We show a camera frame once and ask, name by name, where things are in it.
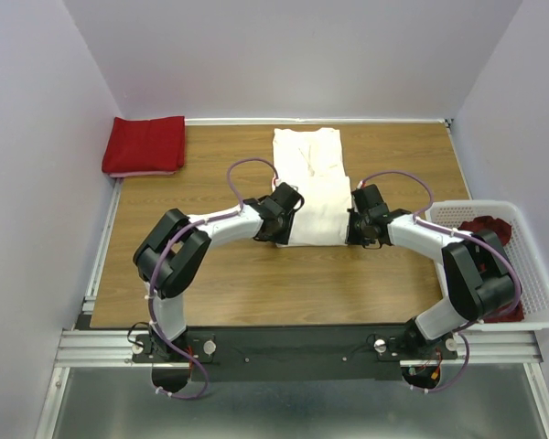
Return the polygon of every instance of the laundry basket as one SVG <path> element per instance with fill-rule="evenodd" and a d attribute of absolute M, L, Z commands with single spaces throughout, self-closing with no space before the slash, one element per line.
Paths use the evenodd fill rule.
<path fill-rule="evenodd" d="M 513 323 L 476 324 L 473 330 L 524 331 L 549 327 L 549 276 L 521 212 L 505 201 L 460 200 L 435 203 L 426 213 L 427 219 L 445 227 L 459 227 L 463 221 L 490 215 L 512 226 L 510 242 L 504 246 L 512 267 L 521 279 L 524 320 Z M 443 265 L 436 263 L 437 277 L 443 295 L 447 295 Z"/>

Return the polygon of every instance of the black mounting plate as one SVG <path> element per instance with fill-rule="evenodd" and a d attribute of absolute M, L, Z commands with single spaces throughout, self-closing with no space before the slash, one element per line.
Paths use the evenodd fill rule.
<path fill-rule="evenodd" d="M 179 337 L 178 344 L 191 348 L 212 381 L 400 380 L 402 360 L 434 359 L 436 348 L 443 359 L 458 357 L 457 352 L 445 346 L 451 335 L 412 355 L 399 346 L 398 339 L 403 333 L 403 324 L 189 327 Z M 183 362 L 178 354 L 170 352 L 167 356 L 167 351 L 161 349 L 164 347 L 155 348 L 155 343 L 159 343 L 155 337 L 153 341 L 148 335 L 137 339 L 144 343 L 145 349 L 133 355 L 133 362 Z M 378 339 L 385 342 L 384 352 L 374 349 Z M 209 340 L 216 347 L 211 354 L 204 351 Z M 196 368 L 191 378 L 203 380 Z"/>

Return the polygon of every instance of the white wall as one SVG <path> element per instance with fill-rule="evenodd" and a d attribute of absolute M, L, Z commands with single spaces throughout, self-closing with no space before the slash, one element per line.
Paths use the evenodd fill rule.
<path fill-rule="evenodd" d="M 60 0 L 0 2 L 0 438 L 34 435 L 80 310 L 117 113 Z"/>
<path fill-rule="evenodd" d="M 65 0 L 123 113 L 454 116 L 521 0 Z"/>
<path fill-rule="evenodd" d="M 453 124 L 475 198 L 526 214 L 549 268 L 549 0 L 525 0 Z M 549 331 L 538 335 L 549 388 Z"/>

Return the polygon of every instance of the wood grain surface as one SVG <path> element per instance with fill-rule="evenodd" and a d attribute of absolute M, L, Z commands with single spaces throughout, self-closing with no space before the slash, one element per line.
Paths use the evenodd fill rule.
<path fill-rule="evenodd" d="M 466 199 L 458 163 L 443 124 L 343 124 L 344 166 L 355 187 L 385 169 L 423 178 L 436 200 Z M 279 126 L 296 131 L 319 125 Z M 165 211 L 199 214 L 234 206 L 227 167 L 249 156 L 272 160 L 274 125 L 190 126 L 186 165 L 171 177 L 124 181 L 91 327 L 129 327 L 147 321 L 145 288 L 132 257 Z M 270 194 L 270 169 L 258 163 L 234 171 L 245 197 Z M 375 180 L 390 209 L 427 202 L 413 180 Z M 286 325 L 403 322 L 436 303 L 434 265 L 406 249 L 310 247 L 277 249 L 236 241 L 207 253 L 185 292 L 190 325 Z"/>

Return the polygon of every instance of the white cloth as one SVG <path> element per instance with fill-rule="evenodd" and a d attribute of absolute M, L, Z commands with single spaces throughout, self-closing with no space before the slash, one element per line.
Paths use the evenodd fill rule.
<path fill-rule="evenodd" d="M 339 130 L 275 129 L 273 156 L 278 181 L 296 187 L 305 199 L 293 220 L 288 245 L 345 245 L 351 194 Z"/>

